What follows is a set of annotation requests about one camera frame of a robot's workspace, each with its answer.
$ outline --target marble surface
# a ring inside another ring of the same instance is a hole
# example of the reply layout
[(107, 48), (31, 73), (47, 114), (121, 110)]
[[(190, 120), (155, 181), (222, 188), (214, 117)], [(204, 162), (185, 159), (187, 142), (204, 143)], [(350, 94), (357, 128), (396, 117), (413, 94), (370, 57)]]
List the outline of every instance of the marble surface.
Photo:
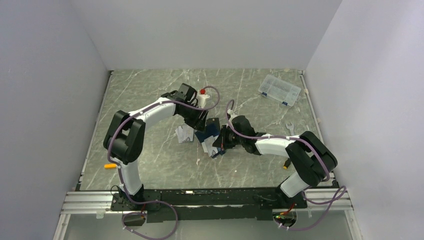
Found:
[[(258, 88), (268, 74), (302, 89), (294, 106), (284, 106), (259, 94)], [(119, 184), (117, 171), (104, 169), (108, 162), (107, 151), (102, 146), (114, 113), (140, 109), (153, 103), (161, 94), (178, 90), (181, 83), (198, 90), (206, 85), (219, 89), (220, 103), (209, 111), (208, 118), (219, 117), (221, 125), (225, 123), (227, 102), (235, 99), (235, 112), (245, 115), (257, 132), (290, 135), (286, 123), (292, 122), (295, 134), (307, 130), (317, 134), (304, 86), (294, 69), (116, 70), (110, 77), (81, 190), (109, 190)], [(207, 93), (212, 101), (216, 100), (212, 90)], [(210, 158), (197, 139), (178, 143), (175, 129), (183, 123), (180, 116), (169, 117), (145, 133), (143, 152), (138, 158), (138, 170), (145, 188), (274, 187), (295, 171), (293, 165), (283, 169), (284, 157), (249, 154), (242, 146), (229, 149), (216, 159)]]

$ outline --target purple cable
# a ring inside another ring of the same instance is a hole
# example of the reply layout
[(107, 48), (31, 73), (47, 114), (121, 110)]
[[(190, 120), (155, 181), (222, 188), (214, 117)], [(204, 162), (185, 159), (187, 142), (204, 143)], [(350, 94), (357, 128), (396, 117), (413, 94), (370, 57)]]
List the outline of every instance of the purple cable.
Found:
[[(213, 108), (214, 108), (214, 107), (216, 107), (216, 106), (218, 105), (218, 103), (220, 102), (220, 99), (221, 99), (221, 97), (220, 97), (220, 92), (219, 92), (219, 91), (218, 91), (218, 89), (217, 89), (216, 87), (214, 87), (214, 86), (205, 86), (203, 89), (213, 89), (213, 90), (215, 90), (215, 91), (216, 91), (216, 94), (217, 94), (217, 100), (216, 100), (216, 103), (215, 103), (213, 106), (206, 107), (206, 108), (199, 108), (199, 107), (191, 106), (191, 105), (185, 104), (185, 103), (183, 103), (183, 102), (179, 102), (179, 101), (166, 100), (166, 101), (157, 102), (157, 103), (155, 103), (155, 104), (152, 104), (152, 105), (150, 105), (150, 106), (146, 107), (145, 109), (143, 109), (143, 110), (142, 110), (142, 112), (144, 112), (144, 113), (145, 113), (145, 112), (147, 112), (147, 111), (149, 111), (149, 110), (151, 110), (151, 109), (153, 109), (153, 108), (155, 108), (155, 107), (157, 107), (157, 106), (159, 106), (159, 105), (161, 105), (161, 104), (170, 104), (170, 103), (172, 103), (172, 104), (180, 104), (180, 105), (183, 105), (183, 106), (185, 106), (185, 107), (187, 107), (187, 108), (194, 109), (194, 110), (199, 110), (199, 111), (205, 111), (205, 110), (213, 109)], [(134, 115), (131, 115), (130, 117), (128, 117), (127, 119), (125, 119), (125, 120), (124, 120), (124, 121), (123, 121), (123, 122), (122, 122), (122, 123), (118, 126), (118, 128), (116, 129), (115, 133), (113, 134), (112, 138), (110, 139), (109, 147), (107, 148), (107, 160), (108, 160), (109, 162), (111, 162), (111, 163), (113, 163), (113, 164), (116, 164), (116, 165), (118, 165), (118, 166), (120, 165), (120, 164), (119, 164), (119, 162), (116, 162), (116, 161), (112, 160), (112, 158), (111, 158), (111, 155), (112, 155), (112, 146), (113, 146), (113, 144), (114, 144), (114, 141), (115, 141), (115, 139), (117, 138), (118, 134), (121, 132), (122, 128), (125, 126), (125, 124), (127, 124), (127, 123), (128, 123), (129, 121), (131, 121), (132, 119), (134, 119), (134, 118), (136, 118), (136, 117), (140, 116), (140, 115), (142, 114), (142, 112), (140, 111), (140, 112), (135, 113)], [(118, 175), (119, 175), (120, 183), (121, 183), (121, 184), (123, 184), (123, 190), (124, 190), (124, 192), (125, 192), (126, 196), (128, 197), (128, 200), (129, 200), (131, 203), (133, 203), (133, 204), (137, 204), (137, 205), (152, 204), (152, 203), (160, 203), (160, 204), (164, 204), (164, 205), (167, 205), (168, 207), (170, 207), (170, 208), (172, 209), (173, 213), (175, 214), (175, 226), (173, 227), (172, 231), (171, 231), (168, 235), (166, 235), (166, 236), (164, 236), (164, 237), (159, 237), (159, 238), (149, 237), (149, 236), (143, 235), (143, 234), (141, 234), (141, 233), (139, 233), (139, 232), (137, 232), (137, 231), (134, 231), (133, 229), (130, 229), (129, 227), (127, 227), (127, 226), (125, 225), (124, 220), (125, 220), (125, 218), (126, 218), (128, 215), (136, 215), (136, 214), (137, 214), (137, 215), (144, 216), (144, 215), (145, 215), (144, 213), (139, 213), (139, 212), (130, 212), (130, 213), (128, 213), (128, 214), (125, 214), (125, 215), (122, 217), (122, 225), (123, 225), (124, 229), (126, 229), (126, 230), (130, 231), (131, 233), (136, 234), (136, 235), (138, 235), (138, 236), (140, 236), (140, 237), (142, 237), (142, 238), (148, 239), (148, 240), (164, 240), (164, 239), (169, 238), (172, 234), (174, 234), (174, 233), (175, 233), (175, 231), (177, 230), (177, 226), (178, 226), (178, 214), (177, 214), (177, 211), (175, 210), (175, 208), (174, 208), (171, 204), (169, 204), (169, 203), (167, 203), (167, 202), (164, 202), (164, 201), (159, 201), (159, 200), (153, 200), (153, 201), (134, 201), (134, 200), (130, 197), (130, 193), (128, 192), (128, 189), (127, 189), (127, 187), (125, 186), (124, 178), (122, 177), (122, 171), (121, 171), (121, 168), (120, 168), (120, 167), (118, 167)]]
[[(229, 110), (229, 106), (230, 106), (230, 104), (231, 104), (231, 110), (233, 110), (233, 107), (234, 107), (234, 99), (231, 99), (227, 104), (226, 104), (226, 108), (225, 108), (225, 118), (226, 118), (226, 121), (227, 121), (227, 123), (228, 123), (228, 126), (231, 128), (231, 130), (235, 133), (235, 134), (237, 134), (237, 135), (239, 135), (239, 136), (241, 136), (241, 137), (243, 137), (243, 138), (247, 138), (247, 139), (256, 139), (256, 140), (262, 140), (262, 139), (268, 139), (268, 137), (267, 136), (246, 136), (246, 135), (243, 135), (243, 134), (241, 134), (240, 132), (238, 132), (238, 131), (236, 131), (235, 129), (234, 129), (234, 127), (233, 127), (233, 125), (231, 124), (231, 122), (230, 122), (230, 119), (228, 118), (228, 115), (227, 115), (227, 113), (228, 113), (228, 110)], [(269, 138), (271, 138), (271, 139), (275, 139), (275, 138), (278, 138), (278, 139), (287, 139), (287, 137), (286, 136), (283, 136), (283, 135), (273, 135), (273, 136), (270, 136)], [(317, 151), (315, 151), (315, 149), (312, 147), (312, 145), (310, 145), (309, 144), (309, 142), (307, 142), (307, 141), (305, 141), (305, 140), (303, 140), (303, 139), (301, 139), (301, 138), (298, 138), (298, 137), (289, 137), (288, 138), (289, 140), (295, 140), (295, 141), (299, 141), (299, 142), (301, 142), (301, 143), (303, 143), (303, 144), (305, 144), (312, 152), (313, 152), (313, 154), (315, 155), (315, 157), (316, 157), (316, 159), (318, 160), (318, 162), (319, 162), (319, 164), (321, 165), (321, 167), (322, 167), (322, 169), (324, 170), (324, 172), (325, 172), (325, 175), (326, 175), (326, 179), (324, 179), (323, 180), (323, 182), (326, 182), (326, 181), (328, 181), (329, 179), (330, 179), (330, 173), (329, 173), (329, 170), (327, 169), (327, 166), (324, 164), (324, 162), (323, 162), (323, 160), (321, 159), (321, 157), (318, 155), (318, 153), (317, 153)], [(327, 213), (329, 212), (329, 210), (330, 210), (330, 207), (331, 207), (331, 205), (333, 204), (333, 202), (334, 201), (336, 201), (336, 200), (338, 200), (338, 199), (340, 199), (342, 196), (343, 196), (343, 194), (345, 194), (347, 192), (347, 189), (346, 189), (346, 187), (345, 186), (341, 186), (336, 192), (335, 192), (335, 194), (334, 194), (334, 196), (332, 197), (332, 199), (331, 200), (329, 200), (329, 201), (325, 201), (325, 202), (315, 202), (315, 201), (312, 201), (312, 200), (310, 200), (310, 199), (308, 199), (306, 196), (305, 196), (305, 193), (304, 192), (302, 192), (301, 194), (302, 194), (302, 197), (306, 200), (306, 201), (308, 201), (308, 202), (310, 202), (310, 203), (312, 203), (312, 204), (316, 204), (316, 205), (324, 205), (324, 204), (329, 204), (328, 205), (328, 207), (327, 207), (327, 209), (325, 210), (325, 212), (322, 214), (322, 216), (314, 223), (314, 224), (312, 224), (311, 226), (308, 226), (308, 227), (304, 227), (304, 228), (289, 228), (289, 230), (293, 230), (293, 231), (306, 231), (306, 230), (309, 230), (309, 229), (311, 229), (311, 228), (313, 228), (313, 227), (315, 227), (316, 225), (318, 225), (322, 220), (323, 220), (323, 218), (327, 215)]]

